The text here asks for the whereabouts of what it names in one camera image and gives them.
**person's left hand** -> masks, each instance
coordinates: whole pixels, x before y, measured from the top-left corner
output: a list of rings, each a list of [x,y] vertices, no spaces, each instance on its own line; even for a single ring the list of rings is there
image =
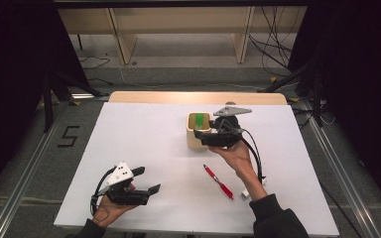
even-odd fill
[[[135,189],[135,186],[131,183],[131,190]],[[100,204],[98,205],[97,210],[92,217],[92,221],[102,227],[106,228],[108,225],[113,223],[119,216],[123,213],[131,210],[138,205],[118,205],[110,201],[107,195],[103,195],[101,198]]]

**green object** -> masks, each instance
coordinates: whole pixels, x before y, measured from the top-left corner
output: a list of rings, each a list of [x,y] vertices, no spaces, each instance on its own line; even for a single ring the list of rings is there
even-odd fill
[[[194,128],[196,130],[202,130],[203,125],[203,114],[202,113],[196,113],[196,120],[194,123]]]

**black stand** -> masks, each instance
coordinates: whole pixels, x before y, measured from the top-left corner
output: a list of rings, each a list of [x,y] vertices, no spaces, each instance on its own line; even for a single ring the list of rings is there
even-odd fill
[[[45,133],[49,131],[54,122],[54,112],[52,108],[52,96],[51,90],[55,93],[59,101],[69,101],[72,97],[67,85],[76,86],[96,97],[108,96],[109,93],[101,93],[89,85],[76,80],[75,78],[57,71],[53,73],[48,73],[45,75],[43,80],[43,100],[45,102],[45,114],[46,114],[46,126]]]
[[[353,5],[355,4],[347,4],[347,1],[343,1],[340,4],[329,22],[327,29],[321,35],[316,50],[305,65],[284,77],[282,80],[274,83],[272,86],[258,90],[257,92],[274,92],[278,88],[299,78],[300,81],[296,92],[299,96],[307,96],[312,89],[314,90],[314,118],[317,123],[322,126],[320,120],[321,79],[325,74],[325,66],[332,55],[331,48],[338,45],[337,42],[343,35],[342,29],[344,23],[349,22],[348,16],[350,16],[350,11],[353,11],[350,6]]]

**hand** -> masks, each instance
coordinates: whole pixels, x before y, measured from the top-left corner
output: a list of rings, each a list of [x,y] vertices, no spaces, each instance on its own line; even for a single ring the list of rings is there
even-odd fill
[[[220,155],[236,171],[237,176],[241,179],[243,176],[248,176],[248,174],[254,174],[249,149],[243,141],[239,140],[229,149],[220,147],[209,147],[209,149]]]
[[[131,184],[130,188],[131,190],[134,190],[135,186]],[[119,216],[123,215],[123,213],[137,206],[138,205],[118,205],[116,203],[112,203],[107,195],[103,195],[100,204],[92,217],[92,221],[96,225],[106,228],[117,218],[119,218]]]

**person's right hand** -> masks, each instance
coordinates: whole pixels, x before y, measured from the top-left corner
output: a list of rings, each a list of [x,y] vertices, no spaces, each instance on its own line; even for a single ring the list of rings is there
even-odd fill
[[[252,163],[250,161],[249,149],[243,141],[239,140],[229,149],[220,147],[209,147],[209,149],[220,155],[242,179],[247,174],[254,174]]]

